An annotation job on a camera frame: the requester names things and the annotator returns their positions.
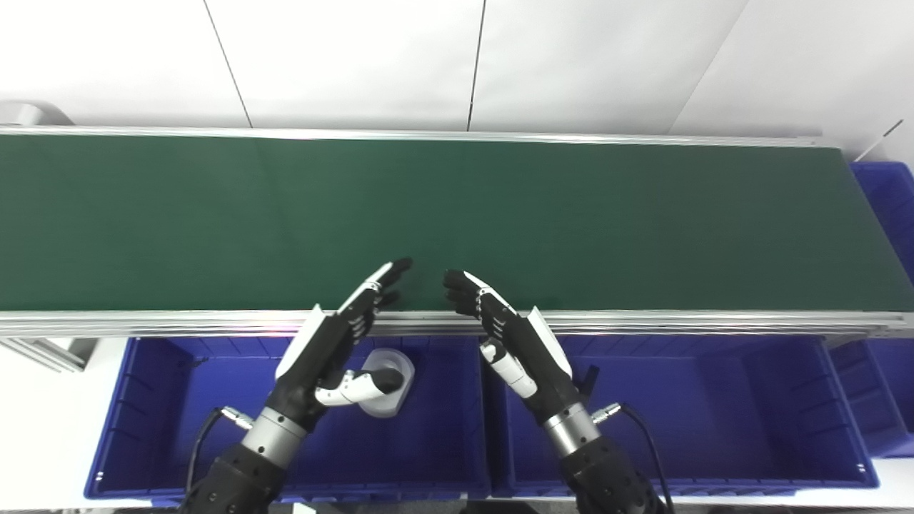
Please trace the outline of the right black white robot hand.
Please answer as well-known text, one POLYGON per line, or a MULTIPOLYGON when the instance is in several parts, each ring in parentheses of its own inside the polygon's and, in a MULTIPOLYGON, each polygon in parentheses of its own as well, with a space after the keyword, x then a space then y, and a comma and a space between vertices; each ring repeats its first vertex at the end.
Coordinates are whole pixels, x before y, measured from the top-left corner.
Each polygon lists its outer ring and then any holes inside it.
POLYGON ((482 324, 483 360, 522 397, 538 424, 580 408, 571 365, 538 309, 516 311, 492 286, 463 270, 447 270, 443 284, 455 312, 482 324))

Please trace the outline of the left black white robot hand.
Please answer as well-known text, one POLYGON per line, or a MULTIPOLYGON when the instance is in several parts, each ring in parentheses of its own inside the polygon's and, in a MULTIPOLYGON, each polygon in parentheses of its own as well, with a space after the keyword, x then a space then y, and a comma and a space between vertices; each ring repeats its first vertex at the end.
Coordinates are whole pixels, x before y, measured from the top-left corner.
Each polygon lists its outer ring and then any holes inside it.
POLYGON ((379 309, 398 299, 392 287, 412 264, 409 257, 382 264, 339 309, 321 320, 313 316, 316 328, 306 330, 303 338, 295 336, 288 346, 265 406, 311 432, 327 410, 317 399, 317 388, 339 384, 356 343, 368 335, 379 309))

